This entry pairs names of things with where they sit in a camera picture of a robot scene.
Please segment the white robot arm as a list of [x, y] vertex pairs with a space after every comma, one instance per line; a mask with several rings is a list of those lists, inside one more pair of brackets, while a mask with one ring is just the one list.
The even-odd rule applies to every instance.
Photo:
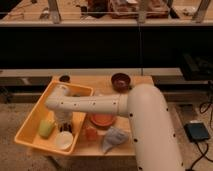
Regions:
[[127, 116], [138, 171], [185, 171], [172, 119], [161, 91], [151, 84], [136, 85], [128, 94], [70, 97], [57, 85], [47, 97], [53, 111]]

